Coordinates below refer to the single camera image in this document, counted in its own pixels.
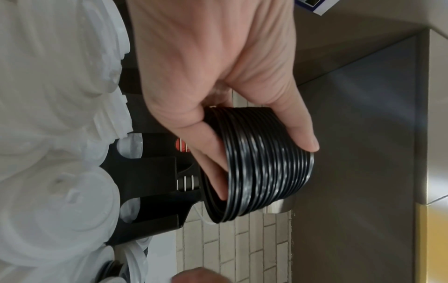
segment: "hand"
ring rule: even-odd
[[[204,268],[184,271],[174,276],[171,283],[231,283],[218,273]]]
[[[291,138],[315,152],[308,110],[293,77],[292,0],[130,0],[143,95],[154,117],[182,138],[227,199],[222,140],[203,106],[231,105],[231,89],[271,107]]]

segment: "dark gray surface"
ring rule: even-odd
[[[413,281],[416,38],[302,85],[321,150],[292,220],[294,283]]]

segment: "stack of black lids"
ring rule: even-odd
[[[226,201],[201,174],[204,203],[215,223],[287,198],[308,181],[313,154],[294,143],[270,108],[207,108],[204,120],[223,139],[229,168]]]

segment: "blue and white sign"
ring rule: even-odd
[[[320,16],[333,7],[339,0],[294,0],[296,5]]]

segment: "fingernail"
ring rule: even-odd
[[[319,150],[320,145],[319,145],[319,142],[317,141],[316,136],[313,137],[313,145],[314,145],[314,148],[316,149],[316,151]]]

